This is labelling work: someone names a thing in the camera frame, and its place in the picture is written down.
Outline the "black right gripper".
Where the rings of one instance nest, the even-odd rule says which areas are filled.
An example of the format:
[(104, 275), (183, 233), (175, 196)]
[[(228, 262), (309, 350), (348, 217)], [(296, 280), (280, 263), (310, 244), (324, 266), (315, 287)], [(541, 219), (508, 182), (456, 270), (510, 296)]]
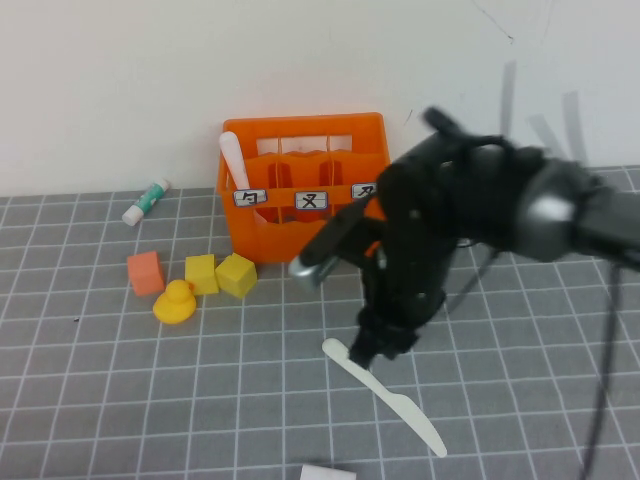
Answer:
[(447, 219), (443, 151), (411, 151), (377, 180), (385, 215), (375, 260), (364, 277), (366, 305), (348, 358), (369, 370), (379, 352), (389, 360), (409, 352), (417, 332), (441, 309), (457, 238)]

